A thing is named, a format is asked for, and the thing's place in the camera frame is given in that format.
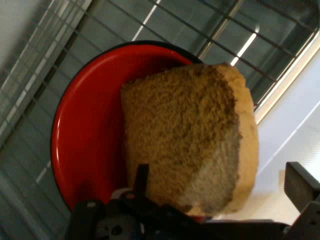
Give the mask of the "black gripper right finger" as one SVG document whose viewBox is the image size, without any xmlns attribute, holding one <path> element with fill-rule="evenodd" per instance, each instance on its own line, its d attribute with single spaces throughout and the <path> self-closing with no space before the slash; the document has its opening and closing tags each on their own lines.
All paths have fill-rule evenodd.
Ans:
<svg viewBox="0 0 320 240">
<path fill-rule="evenodd" d="M 320 238 L 320 182 L 300 163 L 287 162 L 284 192 L 299 211 L 284 236 L 285 240 L 318 240 Z"/>
</svg>

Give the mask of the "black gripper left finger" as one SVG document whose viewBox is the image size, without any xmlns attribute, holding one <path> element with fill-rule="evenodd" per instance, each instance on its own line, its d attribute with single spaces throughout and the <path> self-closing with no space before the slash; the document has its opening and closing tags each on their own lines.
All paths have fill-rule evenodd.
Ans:
<svg viewBox="0 0 320 240">
<path fill-rule="evenodd" d="M 134 187 L 105 204 L 79 202 L 67 227 L 67 240 L 195 240 L 199 224 L 170 205 L 146 198 L 149 165 L 140 164 Z"/>
</svg>

